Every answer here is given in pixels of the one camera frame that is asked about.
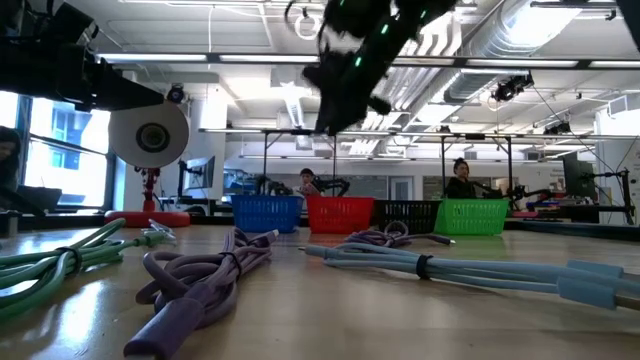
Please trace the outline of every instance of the green rope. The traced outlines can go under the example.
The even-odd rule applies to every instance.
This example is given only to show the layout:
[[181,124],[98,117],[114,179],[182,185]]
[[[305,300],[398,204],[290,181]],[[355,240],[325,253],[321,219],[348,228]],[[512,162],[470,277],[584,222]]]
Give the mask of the green rope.
[[[167,234],[162,231],[147,231],[143,236],[130,241],[106,240],[124,224],[124,219],[114,220],[69,246],[81,254],[81,269],[120,262],[123,258],[120,252],[132,246],[154,247],[170,243]],[[0,257],[0,290],[36,280],[23,291],[0,296],[0,324],[46,302],[74,269],[76,258],[73,252],[65,250]]]

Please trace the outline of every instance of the blue basket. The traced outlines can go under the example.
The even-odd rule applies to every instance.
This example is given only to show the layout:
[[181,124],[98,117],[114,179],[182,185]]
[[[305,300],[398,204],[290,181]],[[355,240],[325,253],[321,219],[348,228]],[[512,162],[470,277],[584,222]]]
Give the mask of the blue basket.
[[231,196],[236,227],[252,233],[294,232],[300,223],[303,202],[304,198],[298,196]]

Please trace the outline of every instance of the cable bundle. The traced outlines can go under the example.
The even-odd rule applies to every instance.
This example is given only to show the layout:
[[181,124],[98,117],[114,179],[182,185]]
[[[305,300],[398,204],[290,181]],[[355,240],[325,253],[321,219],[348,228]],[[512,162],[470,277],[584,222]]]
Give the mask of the cable bundle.
[[[231,312],[238,279],[269,259],[277,235],[272,231],[249,239],[234,229],[219,254],[146,254],[143,265],[154,280],[138,292],[136,301],[154,304],[156,316],[127,343],[124,355],[169,359],[195,329]],[[168,263],[162,268],[159,261]]]
[[112,221],[83,240],[53,251],[0,257],[0,289],[37,280],[26,290],[0,297],[0,323],[50,299],[67,275],[93,265],[120,262],[120,252],[128,247],[168,242],[169,234],[157,224],[132,241],[106,240],[124,224],[124,219]]
[[[402,231],[391,231],[394,226],[400,227]],[[443,245],[456,243],[454,240],[447,237],[433,234],[409,235],[409,228],[401,221],[389,223],[384,228],[384,231],[367,230],[353,233],[349,235],[345,241],[348,243],[369,244],[393,248],[409,245],[411,244],[412,239],[429,239]]]
[[640,284],[623,279],[618,266],[570,260],[567,267],[517,262],[447,260],[370,244],[335,248],[307,246],[307,255],[335,267],[375,267],[473,286],[558,294],[584,304],[614,310],[640,310]]

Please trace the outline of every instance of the wooden table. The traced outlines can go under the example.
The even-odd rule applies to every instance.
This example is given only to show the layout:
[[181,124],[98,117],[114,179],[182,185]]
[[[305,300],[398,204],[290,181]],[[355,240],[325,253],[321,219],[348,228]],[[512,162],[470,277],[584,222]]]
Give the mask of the wooden table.
[[[217,253],[228,227],[178,229],[175,251]],[[55,249],[89,230],[24,234],[1,240],[2,255]],[[114,237],[129,239],[138,230]],[[195,332],[176,359],[634,359],[640,358],[640,313],[608,311],[557,296],[419,281],[376,270],[326,267],[297,248],[334,245],[343,237],[282,235],[273,261],[243,278],[235,313]],[[502,238],[456,238],[447,248],[418,241],[409,249],[449,258],[565,264],[600,261],[640,274],[633,243],[527,232]],[[149,276],[143,248],[122,264],[65,281],[38,309],[0,325],[2,359],[122,359],[124,344],[151,318],[134,296]]]

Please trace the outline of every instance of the tape roll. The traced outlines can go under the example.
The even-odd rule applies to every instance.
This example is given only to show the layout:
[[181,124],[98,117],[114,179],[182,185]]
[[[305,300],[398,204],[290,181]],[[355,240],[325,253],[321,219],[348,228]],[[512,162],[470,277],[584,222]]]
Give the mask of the tape roll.
[[187,148],[189,122],[173,103],[111,113],[109,143],[127,164],[155,169],[175,161]]

